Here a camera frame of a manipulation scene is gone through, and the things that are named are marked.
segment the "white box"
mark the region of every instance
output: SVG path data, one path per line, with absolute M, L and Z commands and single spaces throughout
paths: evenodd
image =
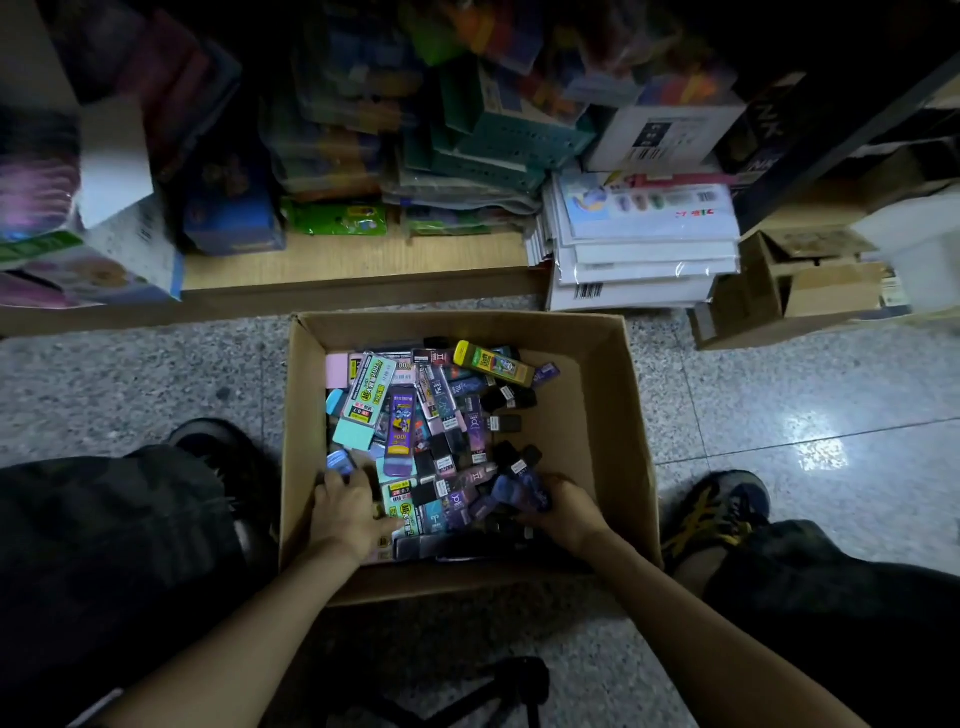
M 548 311 L 586 311 L 596 308 L 690 308 L 707 301 L 713 276 L 669 280 L 633 280 L 619 283 L 561 285 L 554 266 L 547 295 Z
M 745 108 L 731 93 L 710 105 L 620 109 L 587 152 L 584 169 L 684 172 L 707 158 Z

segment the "tripod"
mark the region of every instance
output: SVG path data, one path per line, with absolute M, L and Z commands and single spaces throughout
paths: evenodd
M 546 703 L 550 694 L 550 670 L 543 660 L 537 657 L 514 657 L 487 667 L 483 672 L 492 675 L 491 682 L 427 719 L 401 708 L 382 695 L 346 686 L 338 686 L 333 691 L 339 700 L 335 706 L 329 706 L 330 712 L 340 714 L 355 706 L 389 720 L 398 728 L 448 728 L 491 700 L 499 699 L 498 715 L 506 717 L 513 708 L 522 705 L 527 709 L 531 728 L 540 728 L 540 705 Z M 317 715 L 316 724 L 326 725 L 327 715 L 326 711 Z

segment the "pink eraser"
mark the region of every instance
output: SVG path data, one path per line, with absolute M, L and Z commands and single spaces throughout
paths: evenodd
M 326 388 L 347 389 L 350 384 L 349 354 L 329 353 L 326 355 Z

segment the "blue box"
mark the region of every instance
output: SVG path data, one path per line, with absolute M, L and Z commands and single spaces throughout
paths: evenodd
M 202 253 L 241 255 L 287 247 L 267 186 L 269 166 L 260 156 L 227 149 L 201 159 L 187 174 L 183 232 Z

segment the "shelf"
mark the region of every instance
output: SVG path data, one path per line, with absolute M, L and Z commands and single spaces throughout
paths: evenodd
M 415 237 L 290 234 L 275 253 L 188 255 L 182 302 L 74 311 L 7 309 L 0 335 L 165 326 L 379 305 L 543 293 L 519 233 Z

